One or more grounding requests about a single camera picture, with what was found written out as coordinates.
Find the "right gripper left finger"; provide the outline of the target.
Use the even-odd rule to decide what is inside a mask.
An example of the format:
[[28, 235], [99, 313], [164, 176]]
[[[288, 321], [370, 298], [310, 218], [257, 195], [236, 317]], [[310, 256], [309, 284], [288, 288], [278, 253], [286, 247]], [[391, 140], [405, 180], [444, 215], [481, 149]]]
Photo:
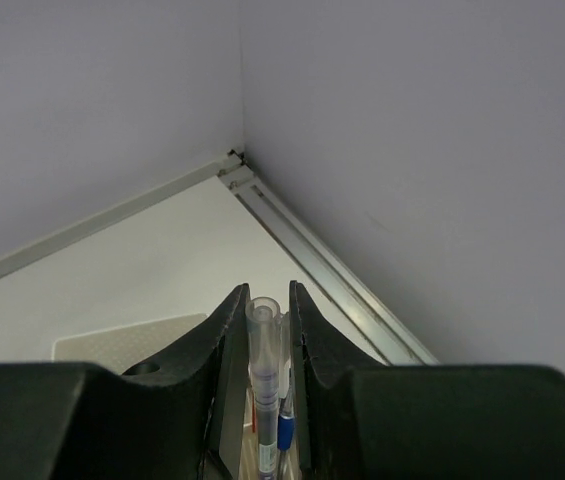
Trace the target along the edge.
[[0, 363], [0, 479], [235, 479], [250, 292], [121, 374]]

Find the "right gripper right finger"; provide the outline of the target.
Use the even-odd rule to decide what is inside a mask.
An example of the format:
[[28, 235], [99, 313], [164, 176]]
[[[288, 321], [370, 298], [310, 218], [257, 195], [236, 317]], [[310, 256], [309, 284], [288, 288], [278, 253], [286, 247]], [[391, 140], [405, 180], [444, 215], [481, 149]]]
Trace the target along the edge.
[[565, 479], [565, 375], [540, 365], [387, 366], [289, 286], [306, 479]]

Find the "blue pen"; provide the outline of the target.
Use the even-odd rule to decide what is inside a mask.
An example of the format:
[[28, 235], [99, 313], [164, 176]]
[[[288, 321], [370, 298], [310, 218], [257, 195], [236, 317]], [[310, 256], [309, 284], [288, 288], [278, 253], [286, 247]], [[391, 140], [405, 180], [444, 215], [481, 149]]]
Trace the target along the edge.
[[292, 369], [289, 369], [288, 380], [288, 390], [286, 392], [286, 396], [280, 402], [278, 414], [278, 463], [276, 471], [277, 479], [284, 478], [286, 461], [292, 445], [295, 429], [294, 376]]

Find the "red pen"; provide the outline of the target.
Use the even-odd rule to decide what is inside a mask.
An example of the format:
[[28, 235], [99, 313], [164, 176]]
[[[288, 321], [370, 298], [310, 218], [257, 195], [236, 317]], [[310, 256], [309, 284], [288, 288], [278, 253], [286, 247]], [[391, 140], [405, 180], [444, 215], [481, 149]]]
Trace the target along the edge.
[[249, 404], [249, 428], [250, 431], [255, 434], [257, 432], [257, 418], [256, 418], [256, 406], [255, 406], [255, 395], [251, 388], [248, 389], [248, 404]]

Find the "clear pen cap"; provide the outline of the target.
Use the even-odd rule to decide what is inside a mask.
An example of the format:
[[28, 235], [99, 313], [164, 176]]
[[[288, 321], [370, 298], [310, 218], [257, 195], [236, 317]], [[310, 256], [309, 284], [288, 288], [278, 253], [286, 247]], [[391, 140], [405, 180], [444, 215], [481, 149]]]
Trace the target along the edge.
[[249, 344], [249, 372], [257, 403], [278, 401], [283, 380], [282, 313], [270, 297], [256, 297], [245, 307]]

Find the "purple pen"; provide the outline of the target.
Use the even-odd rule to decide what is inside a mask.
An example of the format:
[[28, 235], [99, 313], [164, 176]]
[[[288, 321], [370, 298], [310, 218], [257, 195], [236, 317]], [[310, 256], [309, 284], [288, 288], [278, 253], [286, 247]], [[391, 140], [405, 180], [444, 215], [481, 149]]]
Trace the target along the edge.
[[281, 361], [281, 313], [277, 301], [256, 297], [245, 307], [249, 372], [257, 433], [259, 479], [275, 479]]

